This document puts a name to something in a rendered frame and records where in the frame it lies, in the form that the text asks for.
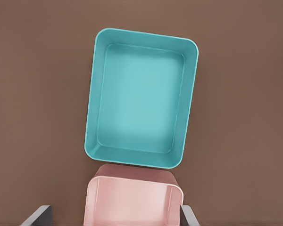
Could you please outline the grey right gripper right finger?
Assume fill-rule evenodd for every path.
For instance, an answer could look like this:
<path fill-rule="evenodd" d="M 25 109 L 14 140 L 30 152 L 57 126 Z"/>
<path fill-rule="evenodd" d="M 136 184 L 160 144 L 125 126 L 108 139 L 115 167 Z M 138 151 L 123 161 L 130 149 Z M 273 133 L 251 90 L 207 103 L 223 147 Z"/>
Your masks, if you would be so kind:
<path fill-rule="evenodd" d="M 199 226 L 198 220 L 189 205 L 180 207 L 180 226 Z"/>

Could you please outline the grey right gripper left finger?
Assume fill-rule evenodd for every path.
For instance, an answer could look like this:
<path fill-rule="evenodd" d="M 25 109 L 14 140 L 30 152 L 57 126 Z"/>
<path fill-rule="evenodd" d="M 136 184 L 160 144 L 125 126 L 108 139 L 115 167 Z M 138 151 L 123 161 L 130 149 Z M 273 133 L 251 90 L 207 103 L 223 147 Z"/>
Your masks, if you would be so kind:
<path fill-rule="evenodd" d="M 40 206 L 20 226 L 52 226 L 52 207 L 50 205 Z"/>

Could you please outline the pink rectangular tray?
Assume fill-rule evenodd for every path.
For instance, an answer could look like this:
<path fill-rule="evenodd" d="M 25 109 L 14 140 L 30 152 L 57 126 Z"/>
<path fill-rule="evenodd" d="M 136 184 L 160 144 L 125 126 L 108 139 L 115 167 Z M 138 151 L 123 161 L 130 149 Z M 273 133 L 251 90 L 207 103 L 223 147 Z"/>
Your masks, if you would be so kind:
<path fill-rule="evenodd" d="M 83 226 L 179 226 L 182 204 L 170 171 L 104 164 L 88 183 Z"/>

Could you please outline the teal rectangular tray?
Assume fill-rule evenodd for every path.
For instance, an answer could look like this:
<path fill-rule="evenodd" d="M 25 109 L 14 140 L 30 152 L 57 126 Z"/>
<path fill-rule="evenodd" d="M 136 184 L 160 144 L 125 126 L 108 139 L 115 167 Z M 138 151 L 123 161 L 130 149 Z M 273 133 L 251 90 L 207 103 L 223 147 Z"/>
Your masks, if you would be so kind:
<path fill-rule="evenodd" d="M 198 57 L 196 43 L 188 38 L 101 30 L 94 43 L 86 154 L 113 163 L 178 166 Z"/>

